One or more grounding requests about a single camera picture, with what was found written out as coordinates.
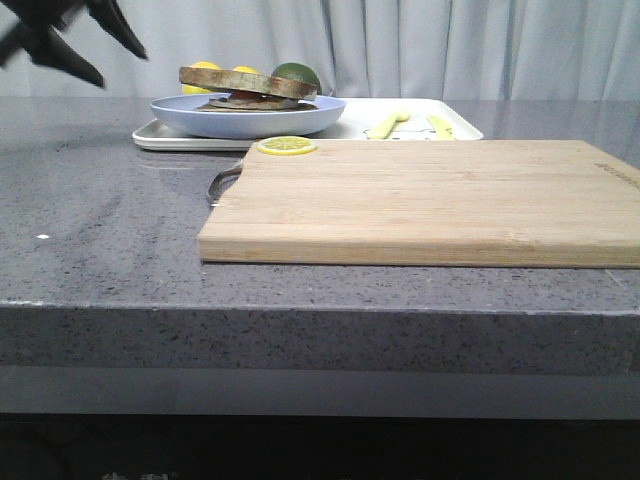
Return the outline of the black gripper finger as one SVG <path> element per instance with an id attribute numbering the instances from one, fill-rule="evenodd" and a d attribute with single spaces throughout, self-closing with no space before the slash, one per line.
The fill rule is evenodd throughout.
<path id="1" fill-rule="evenodd" d="M 101 73 L 71 48 L 52 28 L 36 31 L 28 41 L 28 53 L 34 64 L 65 72 L 104 88 Z"/>
<path id="2" fill-rule="evenodd" d="M 89 0 L 86 7 L 89 15 L 105 32 L 136 57 L 148 59 L 145 47 L 131 29 L 116 0 Z"/>

